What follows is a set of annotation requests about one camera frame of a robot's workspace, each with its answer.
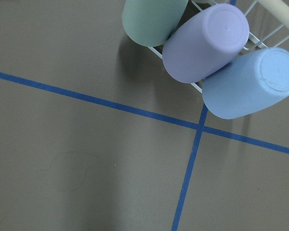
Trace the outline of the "purple plastic cup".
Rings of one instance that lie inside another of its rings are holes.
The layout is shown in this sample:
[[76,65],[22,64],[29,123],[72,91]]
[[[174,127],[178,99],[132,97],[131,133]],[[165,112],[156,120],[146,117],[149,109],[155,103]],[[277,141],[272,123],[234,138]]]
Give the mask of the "purple plastic cup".
[[162,50],[168,74],[196,83],[231,62],[249,37],[249,24],[237,7],[221,3],[196,14],[167,40]]

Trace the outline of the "green plastic cup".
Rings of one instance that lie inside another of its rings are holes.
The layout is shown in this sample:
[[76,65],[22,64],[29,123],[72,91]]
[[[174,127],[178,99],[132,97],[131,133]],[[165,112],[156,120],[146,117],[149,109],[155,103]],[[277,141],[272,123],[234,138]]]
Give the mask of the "green plastic cup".
[[162,45],[177,27],[187,4],[186,0],[127,0],[122,12],[123,28],[139,45]]

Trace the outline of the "blue plastic cup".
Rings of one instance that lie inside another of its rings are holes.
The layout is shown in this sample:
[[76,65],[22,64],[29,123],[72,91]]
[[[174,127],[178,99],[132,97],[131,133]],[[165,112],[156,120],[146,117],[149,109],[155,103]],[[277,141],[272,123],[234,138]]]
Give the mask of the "blue plastic cup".
[[223,119],[284,100],[289,96],[289,52],[272,47],[239,56],[205,79],[202,96],[208,110]]

